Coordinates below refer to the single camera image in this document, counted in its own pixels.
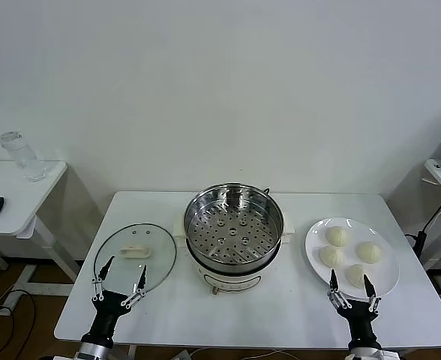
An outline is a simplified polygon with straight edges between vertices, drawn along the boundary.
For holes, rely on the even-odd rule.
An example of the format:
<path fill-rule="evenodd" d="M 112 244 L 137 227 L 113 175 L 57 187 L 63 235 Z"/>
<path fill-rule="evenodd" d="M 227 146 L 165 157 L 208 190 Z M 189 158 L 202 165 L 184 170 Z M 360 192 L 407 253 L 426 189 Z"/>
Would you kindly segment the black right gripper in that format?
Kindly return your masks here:
<path fill-rule="evenodd" d="M 327 296 L 334 308 L 337 309 L 337 313 L 348 322 L 351 336 L 348 347 L 377 347 L 377 336 L 373 332 L 371 322 L 377 318 L 377 308 L 381 298 L 377 296 L 374 285 L 366 274 L 363 275 L 363 280 L 368 303 L 349 303 L 339 290 L 335 270 L 331 270 Z"/>

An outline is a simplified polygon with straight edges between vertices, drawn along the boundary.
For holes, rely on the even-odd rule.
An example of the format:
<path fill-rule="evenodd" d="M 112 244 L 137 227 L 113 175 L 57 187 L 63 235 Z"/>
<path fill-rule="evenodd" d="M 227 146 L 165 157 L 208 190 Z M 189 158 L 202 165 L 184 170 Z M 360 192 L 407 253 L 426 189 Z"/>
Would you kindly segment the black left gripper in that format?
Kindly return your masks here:
<path fill-rule="evenodd" d="M 89 331 L 82 336 L 83 341 L 111 341 L 119 317 L 128 314 L 139 300 L 145 295 L 147 265 L 142 266 L 139 281 L 134 284 L 133 294 L 124 295 L 112 291 L 104 291 L 103 282 L 106 280 L 114 256 L 100 268 L 100 271 L 91 279 L 94 286 L 92 304 L 96 310 L 94 321 Z"/>

